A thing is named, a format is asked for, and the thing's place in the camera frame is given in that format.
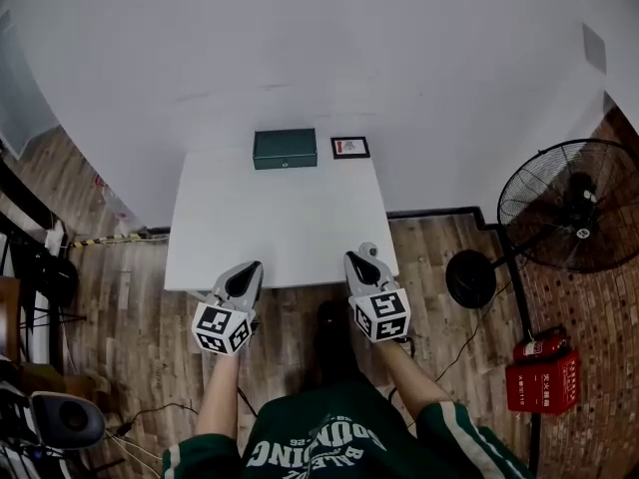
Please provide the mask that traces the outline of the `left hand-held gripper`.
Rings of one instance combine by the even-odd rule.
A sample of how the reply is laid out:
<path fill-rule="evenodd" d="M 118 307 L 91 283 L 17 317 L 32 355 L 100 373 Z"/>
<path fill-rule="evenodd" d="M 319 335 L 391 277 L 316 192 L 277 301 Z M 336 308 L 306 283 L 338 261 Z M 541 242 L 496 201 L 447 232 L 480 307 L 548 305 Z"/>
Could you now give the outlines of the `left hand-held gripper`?
<path fill-rule="evenodd" d="M 236 355 L 250 341 L 263 278 L 264 267 L 257 260 L 238 264 L 218 277 L 206 299 L 198 303 L 192 322 L 200 349 Z"/>

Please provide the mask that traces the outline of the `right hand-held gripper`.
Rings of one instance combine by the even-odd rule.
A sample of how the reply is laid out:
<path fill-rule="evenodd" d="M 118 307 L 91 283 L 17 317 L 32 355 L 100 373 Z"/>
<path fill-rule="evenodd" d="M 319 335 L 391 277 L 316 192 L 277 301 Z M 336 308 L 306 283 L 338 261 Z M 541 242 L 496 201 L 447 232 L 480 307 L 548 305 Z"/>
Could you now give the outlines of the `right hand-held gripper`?
<path fill-rule="evenodd" d="M 343 262 L 355 324 L 371 342 L 405 338 L 411 318 L 407 294 L 377 250 L 349 250 Z"/>

